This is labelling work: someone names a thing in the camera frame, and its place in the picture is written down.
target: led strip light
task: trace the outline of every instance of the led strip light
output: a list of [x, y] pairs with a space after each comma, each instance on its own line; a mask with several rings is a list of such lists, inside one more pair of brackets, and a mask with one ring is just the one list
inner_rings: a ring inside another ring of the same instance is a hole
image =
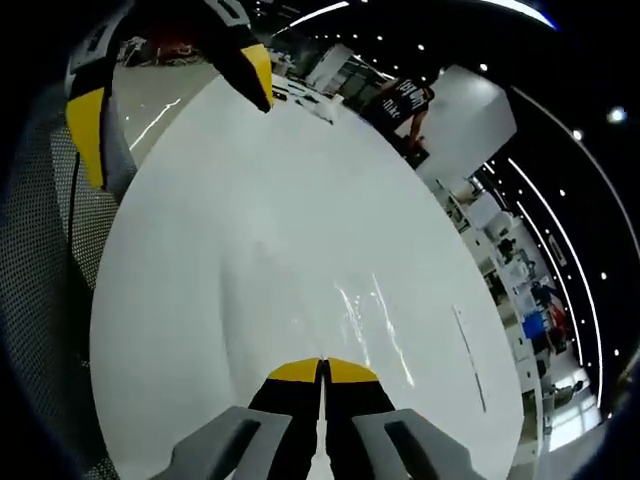
[[348, 7], [349, 2], [338, 2], [333, 5], [329, 5], [328, 7], [321, 8], [320, 10], [316, 10], [315, 12], [311, 12], [304, 17], [300, 17], [298, 20], [294, 20], [289, 24], [288, 27], [284, 27], [282, 30], [278, 30], [273, 36], [275, 37], [279, 33], [284, 32], [285, 30], [289, 30], [290, 28], [295, 27], [296, 25], [300, 25], [302, 22], [306, 22], [307, 20], [311, 20], [318, 15], [322, 15], [323, 13], [333, 12], [334, 10], [338, 10], [339, 8]]
[[487, 170], [489, 170], [491, 173], [493, 173], [494, 175], [496, 174], [496, 171], [491, 168], [491, 165], [489, 165], [489, 162], [484, 164], [485, 167], [487, 167]]
[[511, 164], [511, 166], [516, 169], [516, 171], [525, 180], [525, 182], [527, 182], [527, 184], [531, 187], [533, 192], [540, 199], [540, 201], [542, 202], [544, 207], [549, 212], [549, 215], [551, 215], [551, 218], [553, 219], [553, 221], [555, 222], [556, 226], [558, 227], [558, 230], [560, 230], [560, 233], [562, 234], [562, 238], [564, 238], [565, 243], [567, 244], [567, 246], [569, 247], [569, 250], [571, 251], [571, 255], [573, 256], [573, 260], [576, 262], [576, 266], [578, 267], [578, 272], [580, 273], [580, 277], [582, 278], [582, 282], [584, 283], [584, 288], [587, 291], [587, 299], [589, 300], [589, 306], [591, 307], [591, 314], [593, 316], [593, 324], [596, 327], [596, 341], [597, 341], [597, 346], [598, 346], [598, 364], [599, 364], [599, 367], [600, 367], [600, 369], [598, 370], [598, 404], [597, 404], [597, 406], [598, 406], [598, 408], [600, 408], [600, 402], [602, 400], [602, 381], [603, 381], [603, 378], [602, 378], [603, 377], [602, 342], [600, 341], [600, 324], [598, 323], [598, 314], [596, 313], [596, 306], [595, 306], [595, 304], [593, 302], [593, 295], [591, 294], [591, 288], [589, 288], [589, 282], [587, 282], [587, 276], [584, 273], [584, 269], [582, 268], [582, 264], [580, 263], [580, 260], [578, 259], [578, 255], [576, 254], [575, 249], [573, 248], [573, 244], [569, 240], [569, 236], [567, 235], [567, 232], [565, 232], [564, 228], [560, 224], [560, 221], [558, 220], [558, 217], [556, 216], [556, 214], [553, 212], [553, 210], [551, 210], [551, 207], [547, 203], [547, 200], [542, 196], [542, 194], [540, 193], [540, 190], [538, 190], [538, 188], [533, 184], [533, 182], [529, 179], [529, 177], [527, 177], [527, 175], [522, 171], [522, 169], [518, 165], [516, 165], [516, 163], [513, 160], [511, 160], [510, 158], [508, 160], [509, 160], [509, 163]]
[[518, 200], [516, 200], [516, 204], [518, 205], [518, 207], [522, 211], [522, 214], [525, 216], [527, 221], [531, 224], [531, 228], [533, 228], [533, 231], [536, 232], [536, 236], [538, 237], [538, 240], [540, 240], [540, 245], [542, 245], [544, 247], [544, 251], [547, 252], [547, 256], [549, 257], [549, 260], [551, 261], [551, 265], [553, 266], [553, 270], [556, 272], [556, 277], [558, 277], [558, 281], [560, 282], [560, 286], [562, 287], [562, 290], [564, 291], [564, 296], [567, 299], [567, 306], [569, 307], [569, 313], [571, 314], [571, 320], [573, 321], [573, 330], [574, 330], [574, 332], [576, 332], [576, 343], [578, 344], [578, 356], [580, 358], [580, 366], [582, 366], [582, 345], [580, 344], [580, 333], [578, 332], [578, 324], [576, 323], [576, 316], [573, 314], [573, 306], [571, 305], [571, 299], [569, 298], [569, 292], [567, 291], [567, 287], [565, 287], [565, 285], [564, 285], [564, 280], [562, 280], [562, 275], [560, 275], [560, 269], [558, 268], [558, 265], [556, 264], [556, 261], [554, 260], [553, 255], [551, 255], [551, 251], [549, 250], [549, 247], [547, 247], [547, 244], [544, 241], [544, 237], [542, 236], [542, 233], [540, 233], [540, 230], [538, 230], [538, 227], [536, 226], [536, 224], [533, 223], [533, 220], [531, 219], [531, 217], [529, 216], [527, 211], [524, 209], [524, 207], [522, 206], [522, 204]]
[[539, 22], [544, 23], [547, 27], [551, 27], [554, 30], [557, 30], [556, 26], [553, 23], [551, 23], [547, 17], [542, 15], [536, 9], [531, 8], [529, 5], [525, 5], [524, 3], [516, 2], [515, 0], [481, 0], [481, 1], [522, 13], [527, 17], [533, 18], [534, 20], [538, 20]]

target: person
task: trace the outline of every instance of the person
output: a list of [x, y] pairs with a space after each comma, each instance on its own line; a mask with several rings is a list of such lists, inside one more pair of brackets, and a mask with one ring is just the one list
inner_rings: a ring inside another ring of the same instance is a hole
[[505, 263], [509, 263], [513, 259], [513, 250], [515, 249], [515, 246], [515, 238], [504, 238], [498, 244], [498, 251], [500, 252], [500, 255], [503, 256]]
[[563, 388], [557, 388], [555, 385], [553, 386], [553, 406], [555, 409], [559, 409], [568, 404], [576, 393], [582, 390], [584, 386], [584, 382], [579, 380], [574, 385], [570, 385]]
[[536, 281], [531, 285], [531, 295], [538, 305], [546, 307], [552, 303], [553, 297], [558, 296], [558, 292], [549, 285], [542, 285]]
[[[430, 85], [436, 78], [437, 73], [429, 77], [415, 75], [387, 82], [364, 105], [360, 111], [361, 117], [401, 154], [410, 154], [418, 146], [420, 129], [429, 111], [429, 104], [435, 97]], [[408, 139], [403, 141], [396, 130], [411, 118]]]

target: ceiling light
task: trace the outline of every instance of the ceiling light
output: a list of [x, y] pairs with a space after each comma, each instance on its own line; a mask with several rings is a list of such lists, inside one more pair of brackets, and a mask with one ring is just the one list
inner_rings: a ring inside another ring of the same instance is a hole
[[622, 107], [613, 108], [607, 115], [609, 123], [620, 123], [627, 118], [627, 112]]
[[516, 2], [515, 0], [482, 0], [482, 1], [522, 13], [527, 17], [533, 18], [534, 20], [544, 23], [547, 27], [551, 27], [554, 30], [556, 29], [556, 26], [553, 23], [551, 23], [551, 21], [549, 21], [547, 17], [545, 17], [543, 14], [541, 14], [536, 9], [530, 7], [529, 5]]
[[571, 317], [571, 321], [573, 322], [573, 331], [575, 332], [576, 341], [578, 343], [578, 359], [580, 361], [580, 366], [582, 366], [582, 344], [580, 343], [580, 333], [578, 332], [578, 325], [576, 324], [576, 316], [573, 311], [573, 304], [571, 303], [571, 298], [569, 298], [569, 292], [567, 291], [567, 287], [565, 286], [564, 281], [562, 280], [562, 276], [560, 275], [560, 269], [556, 264], [554, 256], [551, 254], [551, 250], [549, 250], [549, 247], [547, 246], [547, 244], [544, 243], [542, 234], [540, 233], [540, 230], [538, 230], [538, 227], [536, 226], [536, 224], [533, 223], [533, 220], [531, 220], [531, 217], [529, 216], [527, 211], [524, 209], [522, 204], [517, 200], [516, 200], [516, 204], [520, 208], [520, 211], [522, 211], [522, 214], [525, 217], [527, 217], [527, 220], [531, 225], [531, 228], [533, 229], [534, 233], [538, 237], [538, 240], [540, 241], [540, 243], [538, 244], [538, 248], [540, 248], [540, 246], [543, 247], [545, 253], [547, 254], [547, 257], [549, 258], [549, 262], [553, 267], [553, 270], [556, 272], [556, 276], [560, 279], [559, 283], [560, 283], [560, 286], [562, 287], [562, 290], [564, 290], [564, 297], [567, 300], [567, 306], [569, 307], [569, 313], [570, 313], [569, 316]]
[[320, 10], [316, 10], [315, 12], [311, 12], [308, 15], [305, 15], [304, 17], [301, 17], [298, 20], [291, 22], [288, 28], [292, 28], [292, 27], [295, 27], [296, 25], [300, 25], [302, 22], [311, 20], [312, 18], [317, 17], [318, 15], [322, 15], [323, 13], [328, 13], [333, 10], [337, 10], [339, 8], [348, 7], [348, 6], [349, 6], [349, 2], [334, 3], [333, 5], [329, 5], [328, 7], [324, 7], [324, 8], [321, 8]]
[[376, 72], [378, 75], [381, 75], [382, 78], [386, 78], [387, 80], [396, 80], [396, 77], [394, 77], [393, 75], [389, 75], [388, 73], [384, 73], [384, 72]]

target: black ceiling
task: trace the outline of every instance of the black ceiling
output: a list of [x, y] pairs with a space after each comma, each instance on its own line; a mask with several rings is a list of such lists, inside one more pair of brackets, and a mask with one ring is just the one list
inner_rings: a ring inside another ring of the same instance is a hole
[[[244, 2], [256, 25], [272, 32], [334, 3]], [[496, 175], [503, 180], [501, 187], [514, 211], [518, 211], [515, 200], [521, 201], [536, 224], [549, 228], [554, 238], [564, 243], [548, 211], [507, 158], [526, 171], [558, 216], [583, 265], [599, 319], [606, 411], [613, 401], [617, 378], [638, 345], [635, 295], [640, 286], [640, 263], [636, 249], [610, 189], [583, 150], [511, 87], [535, 99], [570, 130], [584, 132], [583, 145], [611, 179], [632, 221], [640, 220], [633, 174], [640, 158], [633, 138], [640, 111], [634, 70], [638, 42], [633, 38], [635, 27], [628, 7], [618, 1], [525, 2], [544, 12], [557, 27], [553, 30], [479, 0], [349, 3], [294, 28], [312, 38], [317, 35], [327, 46], [344, 43], [365, 61], [375, 58], [376, 66], [392, 75], [455, 63], [507, 90], [518, 133], [496, 155]], [[424, 45], [424, 51], [418, 49], [419, 44]], [[488, 65], [487, 72], [479, 71], [480, 63]], [[607, 113], [614, 106], [625, 108], [626, 122], [607, 122]], [[560, 189], [566, 191], [565, 197], [559, 196]], [[567, 245], [561, 248], [569, 253]], [[585, 320], [585, 324], [578, 322], [579, 333], [585, 366], [591, 362], [587, 370], [597, 389], [598, 342], [589, 299], [575, 263], [569, 262], [561, 270], [572, 278], [565, 283], [575, 315]], [[601, 280], [601, 272], [607, 272], [606, 281]]]

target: black t-shirt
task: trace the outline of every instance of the black t-shirt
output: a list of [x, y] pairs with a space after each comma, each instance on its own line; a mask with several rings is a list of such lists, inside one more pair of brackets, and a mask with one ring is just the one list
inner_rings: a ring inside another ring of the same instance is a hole
[[409, 118], [429, 109], [433, 90], [411, 79], [400, 79], [363, 109], [362, 116], [376, 129], [391, 133]]

